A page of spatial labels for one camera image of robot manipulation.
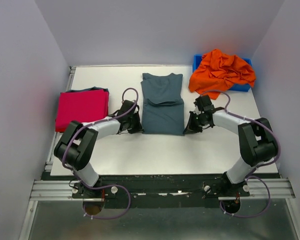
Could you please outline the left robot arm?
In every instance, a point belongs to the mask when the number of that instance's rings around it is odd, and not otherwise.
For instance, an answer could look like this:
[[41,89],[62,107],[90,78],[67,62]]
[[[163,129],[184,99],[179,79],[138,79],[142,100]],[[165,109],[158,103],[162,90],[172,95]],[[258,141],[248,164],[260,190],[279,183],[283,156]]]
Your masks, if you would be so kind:
[[96,142],[122,132],[142,132],[139,110],[135,101],[124,100],[119,110],[101,120],[88,123],[73,120],[54,147],[53,155],[81,180],[89,197],[97,197],[101,191],[97,182],[100,176],[90,163]]

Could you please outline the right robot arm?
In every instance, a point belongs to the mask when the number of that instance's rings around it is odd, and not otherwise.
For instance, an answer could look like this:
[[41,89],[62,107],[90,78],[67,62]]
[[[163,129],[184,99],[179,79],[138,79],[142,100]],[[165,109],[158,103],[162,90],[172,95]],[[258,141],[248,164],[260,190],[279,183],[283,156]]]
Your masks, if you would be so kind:
[[231,113],[227,106],[214,107],[207,94],[196,98],[194,105],[195,110],[189,112],[183,131],[185,135],[201,133],[205,127],[221,127],[238,136],[240,157],[223,173],[217,193],[233,195],[238,185],[258,168],[271,165],[278,159],[281,147],[266,118],[250,119]]

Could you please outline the orange t shirt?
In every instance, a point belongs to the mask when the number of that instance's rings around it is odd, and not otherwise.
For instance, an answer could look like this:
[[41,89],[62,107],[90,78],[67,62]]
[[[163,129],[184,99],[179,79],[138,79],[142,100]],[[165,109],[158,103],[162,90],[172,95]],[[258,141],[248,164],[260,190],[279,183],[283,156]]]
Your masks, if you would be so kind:
[[237,55],[228,55],[219,49],[205,53],[198,68],[192,73],[188,89],[190,92],[206,92],[216,100],[220,92],[226,92],[235,84],[254,87],[257,77],[252,66]]

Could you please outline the grey blue t shirt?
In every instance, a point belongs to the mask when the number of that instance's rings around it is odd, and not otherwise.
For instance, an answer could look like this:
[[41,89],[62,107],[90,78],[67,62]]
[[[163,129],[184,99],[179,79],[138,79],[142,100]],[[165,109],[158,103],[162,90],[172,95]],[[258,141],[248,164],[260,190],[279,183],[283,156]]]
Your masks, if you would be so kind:
[[142,74],[142,126],[148,135],[182,136],[184,101],[181,97],[182,74],[167,76]]

